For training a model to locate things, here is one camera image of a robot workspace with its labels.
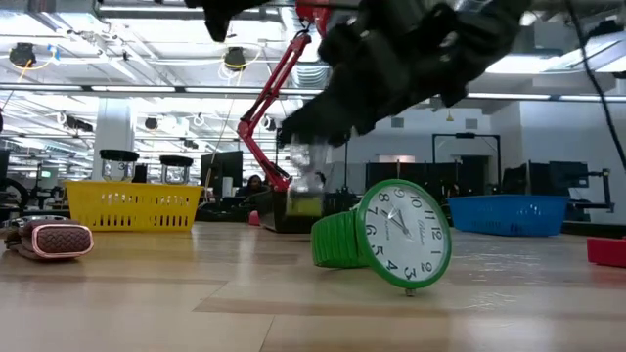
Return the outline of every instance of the small container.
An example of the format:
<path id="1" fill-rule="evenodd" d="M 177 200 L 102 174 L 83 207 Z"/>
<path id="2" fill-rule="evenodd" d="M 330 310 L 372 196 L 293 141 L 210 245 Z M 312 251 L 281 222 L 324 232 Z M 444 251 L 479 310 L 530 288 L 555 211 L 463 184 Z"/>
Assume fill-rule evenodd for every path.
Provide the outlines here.
<path id="1" fill-rule="evenodd" d="M 101 150 L 102 178 L 105 181 L 131 182 L 139 155 L 129 151 Z"/>
<path id="2" fill-rule="evenodd" d="M 179 155 L 162 155 L 160 158 L 160 181 L 167 185 L 187 185 L 189 168 L 194 164 L 190 157 Z"/>

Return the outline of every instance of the pillar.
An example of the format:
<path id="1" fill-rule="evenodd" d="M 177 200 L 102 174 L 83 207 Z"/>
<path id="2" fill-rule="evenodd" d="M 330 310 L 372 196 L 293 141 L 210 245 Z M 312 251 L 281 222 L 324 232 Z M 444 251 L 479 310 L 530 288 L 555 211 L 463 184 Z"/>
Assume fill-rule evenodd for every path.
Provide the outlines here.
<path id="1" fill-rule="evenodd" d="M 92 180 L 103 180 L 100 150 L 134 151 L 136 123 L 137 115 L 133 112 L 129 99 L 100 99 Z"/>

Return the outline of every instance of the person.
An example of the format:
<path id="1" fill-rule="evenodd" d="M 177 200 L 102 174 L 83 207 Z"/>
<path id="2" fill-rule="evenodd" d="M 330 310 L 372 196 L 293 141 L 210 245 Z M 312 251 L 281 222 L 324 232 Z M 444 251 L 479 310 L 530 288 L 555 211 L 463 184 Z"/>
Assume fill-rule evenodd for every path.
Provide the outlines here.
<path id="1" fill-rule="evenodd" d="M 250 197 L 262 192 L 267 191 L 267 188 L 263 186 L 263 181 L 261 177 L 258 175 L 252 175 L 249 179 L 247 179 L 247 184 L 244 187 L 241 187 L 235 193 L 235 197 Z"/>

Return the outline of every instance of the watch strap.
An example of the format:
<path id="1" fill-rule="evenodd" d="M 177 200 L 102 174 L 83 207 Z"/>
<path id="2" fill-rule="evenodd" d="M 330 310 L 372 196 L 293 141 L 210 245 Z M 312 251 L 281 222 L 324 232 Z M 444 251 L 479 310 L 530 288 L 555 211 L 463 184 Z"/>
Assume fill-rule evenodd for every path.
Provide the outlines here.
<path id="1" fill-rule="evenodd" d="M 350 269 L 369 266 L 356 240 L 356 211 L 325 217 L 311 229 L 313 262 L 323 268 Z"/>

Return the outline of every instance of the black cable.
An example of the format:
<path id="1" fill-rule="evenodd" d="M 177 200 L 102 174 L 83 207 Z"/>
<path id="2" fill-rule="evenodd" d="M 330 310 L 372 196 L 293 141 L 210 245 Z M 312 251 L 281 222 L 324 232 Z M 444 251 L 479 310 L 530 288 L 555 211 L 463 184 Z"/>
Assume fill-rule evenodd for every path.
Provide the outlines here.
<path id="1" fill-rule="evenodd" d="M 571 21 L 574 24 L 574 29 L 576 30 L 576 36 L 578 37 L 578 42 L 580 44 L 580 51 L 583 55 L 583 65 L 585 66 L 585 72 L 589 77 L 596 93 L 600 96 L 600 100 L 602 102 L 604 117 L 606 119 L 606 125 L 608 126 L 608 131 L 610 132 L 610 137 L 615 144 L 615 148 L 617 149 L 617 154 L 619 155 L 619 159 L 622 163 L 622 167 L 624 171 L 626 171 L 626 154 L 624 154 L 624 149 L 622 148 L 621 142 L 619 142 L 619 136 L 617 135 L 617 131 L 615 130 L 615 124 L 613 123 L 613 117 L 611 116 L 610 109 L 608 108 L 608 103 L 606 102 L 606 97 L 604 96 L 603 88 L 600 86 L 598 79 L 591 71 L 589 67 L 589 57 L 587 56 L 587 49 L 585 48 L 585 34 L 583 33 L 582 25 L 580 24 L 580 20 L 578 19 L 578 15 L 576 14 L 576 9 L 572 4 L 571 0 L 564 0 L 565 7 L 567 8 L 567 12 L 571 17 Z"/>

